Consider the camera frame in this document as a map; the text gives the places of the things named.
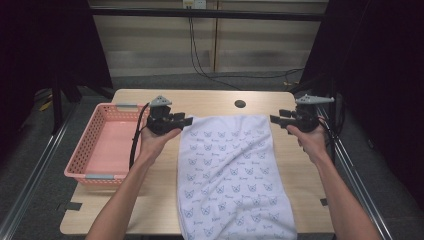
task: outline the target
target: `human arm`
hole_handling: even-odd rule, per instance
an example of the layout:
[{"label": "human arm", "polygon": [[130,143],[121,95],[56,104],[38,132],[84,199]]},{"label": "human arm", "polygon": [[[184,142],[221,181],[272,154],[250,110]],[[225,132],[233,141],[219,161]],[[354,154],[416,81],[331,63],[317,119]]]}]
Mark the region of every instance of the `human arm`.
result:
[{"label": "human arm", "polygon": [[123,239],[144,177],[165,144],[181,132],[174,129],[156,136],[149,129],[141,132],[140,155],[126,178],[100,211],[86,239]]},{"label": "human arm", "polygon": [[332,163],[325,147],[323,127],[319,126],[310,133],[303,133],[294,126],[287,126],[287,130],[298,138],[299,145],[317,167],[337,238],[380,239],[375,225]]}]

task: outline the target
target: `pink plastic basket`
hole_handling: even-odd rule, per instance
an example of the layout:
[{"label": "pink plastic basket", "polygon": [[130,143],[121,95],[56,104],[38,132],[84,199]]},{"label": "pink plastic basket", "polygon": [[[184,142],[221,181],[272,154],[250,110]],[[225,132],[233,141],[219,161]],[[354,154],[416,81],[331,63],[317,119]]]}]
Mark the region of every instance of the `pink plastic basket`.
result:
[{"label": "pink plastic basket", "polygon": [[[136,104],[97,105],[66,166],[65,176],[83,184],[119,185],[129,170],[132,139],[142,108]],[[148,115],[147,108],[141,126]],[[139,154],[140,142],[135,156]]]}]

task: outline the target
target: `wall outlet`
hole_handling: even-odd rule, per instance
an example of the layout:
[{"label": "wall outlet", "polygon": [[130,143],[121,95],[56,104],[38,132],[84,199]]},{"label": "wall outlet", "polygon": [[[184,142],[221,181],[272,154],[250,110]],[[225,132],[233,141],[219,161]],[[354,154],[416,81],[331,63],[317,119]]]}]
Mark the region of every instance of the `wall outlet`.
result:
[{"label": "wall outlet", "polygon": [[206,9],[206,0],[194,0],[195,9]]},{"label": "wall outlet", "polygon": [[194,9],[194,0],[183,0],[184,9]]}]

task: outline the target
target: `gray floor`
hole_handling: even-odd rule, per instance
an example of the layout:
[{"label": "gray floor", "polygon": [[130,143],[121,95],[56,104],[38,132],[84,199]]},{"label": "gray floor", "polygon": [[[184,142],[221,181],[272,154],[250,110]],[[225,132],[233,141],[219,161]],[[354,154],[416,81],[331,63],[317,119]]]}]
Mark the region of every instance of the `gray floor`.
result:
[{"label": "gray floor", "polygon": [[[264,73],[250,73],[250,76],[263,76]],[[284,91],[286,81],[293,82],[296,74],[284,77],[257,78],[220,78],[242,90]],[[169,89],[223,89],[234,90],[233,87],[205,79],[196,74],[146,76],[115,78],[114,85],[119,88],[169,88]],[[63,170],[79,141],[82,131],[91,116],[93,109],[100,102],[109,100],[98,96],[87,89],[81,89],[83,99],[78,104],[67,127],[66,133],[55,151],[47,170],[42,177],[30,204],[20,220],[13,239],[82,239],[83,237],[64,236],[59,226],[64,213],[58,211],[59,204],[70,200],[76,182],[66,178]],[[0,169],[0,221],[3,222],[7,212],[13,206],[21,189],[26,184],[34,166],[37,164],[44,147],[50,139],[52,130],[52,109],[38,111],[44,101],[40,98],[14,140],[10,149],[7,164]],[[64,101],[65,112],[70,104]],[[371,149],[367,143],[366,133],[347,111],[346,122],[341,139],[347,148],[356,169],[371,194],[377,208],[383,215],[393,239],[422,239],[424,236],[424,214],[406,189],[399,183],[387,168],[384,159],[377,150]],[[332,239],[332,234],[300,234],[299,239]],[[141,236],[128,236],[128,239],[140,239]],[[181,239],[180,237],[151,236],[149,239]]]}]

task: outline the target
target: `towel with butterfly print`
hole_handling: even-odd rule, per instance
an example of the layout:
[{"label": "towel with butterfly print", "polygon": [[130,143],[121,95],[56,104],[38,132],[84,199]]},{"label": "towel with butterfly print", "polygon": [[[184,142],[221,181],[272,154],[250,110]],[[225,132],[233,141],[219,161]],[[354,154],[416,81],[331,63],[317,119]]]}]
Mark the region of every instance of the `towel with butterfly print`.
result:
[{"label": "towel with butterfly print", "polygon": [[267,116],[194,117],[177,185],[184,239],[297,238]]}]

